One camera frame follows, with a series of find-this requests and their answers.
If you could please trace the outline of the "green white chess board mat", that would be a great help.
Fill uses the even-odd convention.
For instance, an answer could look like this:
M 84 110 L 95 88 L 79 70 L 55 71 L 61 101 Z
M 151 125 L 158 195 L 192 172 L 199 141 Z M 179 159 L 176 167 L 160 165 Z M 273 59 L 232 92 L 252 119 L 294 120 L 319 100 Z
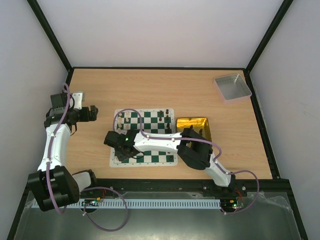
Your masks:
M 109 165 L 112 168 L 173 167 L 178 164 L 177 133 L 173 108 L 116 109 L 113 130 L 133 142 L 131 153 L 112 148 Z

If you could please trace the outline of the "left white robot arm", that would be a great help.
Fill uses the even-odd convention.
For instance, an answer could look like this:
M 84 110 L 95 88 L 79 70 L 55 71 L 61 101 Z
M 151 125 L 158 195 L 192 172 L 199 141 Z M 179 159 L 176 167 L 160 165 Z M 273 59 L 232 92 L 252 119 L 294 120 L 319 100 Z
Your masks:
M 67 94 L 53 94 L 52 107 L 46 113 L 44 127 L 46 143 L 37 171 L 28 175 L 27 184 L 43 211 L 75 204 L 80 193 L 97 184 L 91 169 L 70 173 L 66 168 L 67 148 L 70 137 L 77 131 L 78 122 L 91 122 L 97 119 L 98 108 L 83 106 L 85 94 L 82 91 Z

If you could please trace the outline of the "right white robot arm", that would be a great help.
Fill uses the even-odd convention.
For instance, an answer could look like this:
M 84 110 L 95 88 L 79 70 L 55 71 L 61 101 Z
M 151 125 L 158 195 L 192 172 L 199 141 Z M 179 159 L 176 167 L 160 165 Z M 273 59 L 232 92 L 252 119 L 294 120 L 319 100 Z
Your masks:
M 231 172 L 218 161 L 221 148 L 191 128 L 168 134 L 143 130 L 127 130 L 126 133 L 108 131 L 103 144 L 113 148 L 121 162 L 146 151 L 177 154 L 189 168 L 204 171 L 210 176 L 222 195 L 229 196 L 236 189 Z

